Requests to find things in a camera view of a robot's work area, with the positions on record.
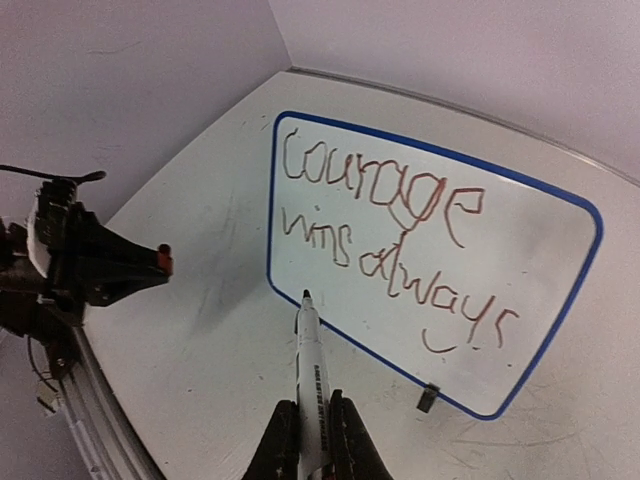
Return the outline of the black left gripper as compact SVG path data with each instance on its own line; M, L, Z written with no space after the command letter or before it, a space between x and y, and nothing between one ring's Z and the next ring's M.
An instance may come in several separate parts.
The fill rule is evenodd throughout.
M57 313L83 313L86 302L107 307L170 279L158 268L158 248L127 240L83 209L77 200L83 182L45 180L29 213L29 261L41 277L37 301ZM73 243L76 275L108 275L84 280L82 294L70 279ZM126 267L133 273L125 272Z

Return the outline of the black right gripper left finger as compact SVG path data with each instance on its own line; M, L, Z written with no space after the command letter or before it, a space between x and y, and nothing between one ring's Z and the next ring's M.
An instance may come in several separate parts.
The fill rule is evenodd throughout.
M280 400L242 480L295 480L299 458L299 409L294 401Z

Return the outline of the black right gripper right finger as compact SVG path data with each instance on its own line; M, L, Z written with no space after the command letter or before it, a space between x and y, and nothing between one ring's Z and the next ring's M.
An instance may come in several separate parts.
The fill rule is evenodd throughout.
M356 405L340 389L330 398L329 444L335 479L393 479Z

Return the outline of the small blue-framed whiteboard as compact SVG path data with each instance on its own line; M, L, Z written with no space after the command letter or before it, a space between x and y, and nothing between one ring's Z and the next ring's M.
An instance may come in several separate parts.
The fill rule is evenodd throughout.
M410 137L296 111L271 145L266 276L336 334L482 419L501 416L604 234L588 200Z

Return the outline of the red marker cap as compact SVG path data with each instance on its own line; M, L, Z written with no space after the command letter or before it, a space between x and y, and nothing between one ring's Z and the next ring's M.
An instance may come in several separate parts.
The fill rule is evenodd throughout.
M173 274L172 250L168 244L161 244L157 249L157 265L167 276Z

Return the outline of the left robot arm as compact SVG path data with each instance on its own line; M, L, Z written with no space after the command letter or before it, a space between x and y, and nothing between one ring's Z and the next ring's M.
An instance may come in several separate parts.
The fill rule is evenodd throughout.
M76 332L87 307L108 307L168 283L172 250L125 239L78 200L79 187L104 179L103 171L62 176L1 169L42 181L26 220L1 224L1 327L42 345L49 373L40 379L50 385L80 361Z

